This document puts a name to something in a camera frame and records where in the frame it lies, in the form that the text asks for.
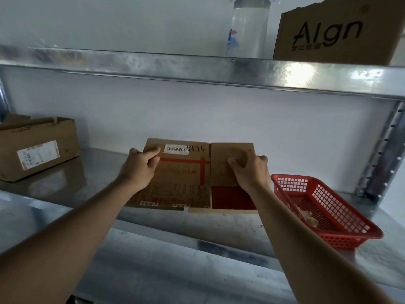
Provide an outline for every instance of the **red plastic basket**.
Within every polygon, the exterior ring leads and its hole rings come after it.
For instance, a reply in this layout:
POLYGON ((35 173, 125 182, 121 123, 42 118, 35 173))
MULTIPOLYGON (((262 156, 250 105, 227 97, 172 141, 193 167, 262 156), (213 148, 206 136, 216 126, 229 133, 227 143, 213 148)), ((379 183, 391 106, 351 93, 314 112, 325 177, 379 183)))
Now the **red plastic basket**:
POLYGON ((278 198, 330 246, 354 249, 368 239, 383 237, 377 225, 319 179, 272 174, 271 180, 278 198), (298 207, 312 213, 318 220, 317 227, 307 222, 298 207))

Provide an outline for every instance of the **barcode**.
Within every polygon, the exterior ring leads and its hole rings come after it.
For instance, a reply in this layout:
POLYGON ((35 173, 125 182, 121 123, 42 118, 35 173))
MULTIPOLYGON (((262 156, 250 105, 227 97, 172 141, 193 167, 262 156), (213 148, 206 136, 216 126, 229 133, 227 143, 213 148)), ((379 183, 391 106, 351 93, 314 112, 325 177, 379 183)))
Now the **barcode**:
POLYGON ((166 145, 164 153, 188 155, 190 148, 186 145, 166 145))

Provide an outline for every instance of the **person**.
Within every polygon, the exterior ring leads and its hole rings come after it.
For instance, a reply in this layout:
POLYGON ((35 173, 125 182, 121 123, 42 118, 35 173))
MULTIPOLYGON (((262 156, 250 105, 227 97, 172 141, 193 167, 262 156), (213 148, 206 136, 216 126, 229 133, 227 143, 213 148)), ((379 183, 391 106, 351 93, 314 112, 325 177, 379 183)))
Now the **person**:
MULTIPOLYGON (((131 149, 105 189, 0 255, 3 303, 64 303, 129 198, 145 188, 160 149, 131 149)), ((305 226, 272 192, 267 157, 248 153, 245 167, 228 160, 253 200, 299 303, 393 303, 360 270, 305 226)))

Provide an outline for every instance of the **clear plastic container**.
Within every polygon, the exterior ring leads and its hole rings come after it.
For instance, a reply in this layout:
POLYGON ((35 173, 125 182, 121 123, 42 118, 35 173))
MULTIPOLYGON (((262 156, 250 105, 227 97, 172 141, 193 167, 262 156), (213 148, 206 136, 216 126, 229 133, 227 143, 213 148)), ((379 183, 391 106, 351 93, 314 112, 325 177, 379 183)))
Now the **clear plastic container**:
POLYGON ((226 49, 227 57, 263 57, 270 4, 269 0, 235 1, 226 49))

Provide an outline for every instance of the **white shipping label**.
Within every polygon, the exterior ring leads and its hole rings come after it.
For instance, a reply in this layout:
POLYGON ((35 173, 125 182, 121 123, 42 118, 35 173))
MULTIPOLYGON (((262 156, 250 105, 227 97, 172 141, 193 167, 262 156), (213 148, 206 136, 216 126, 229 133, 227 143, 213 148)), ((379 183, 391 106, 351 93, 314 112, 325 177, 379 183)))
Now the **white shipping label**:
POLYGON ((190 148, 186 145, 170 145, 166 144, 163 153, 171 153, 176 155, 188 155, 190 148))
POLYGON ((23 170, 33 168, 60 157, 56 141, 17 150, 17 155, 23 166, 23 170))

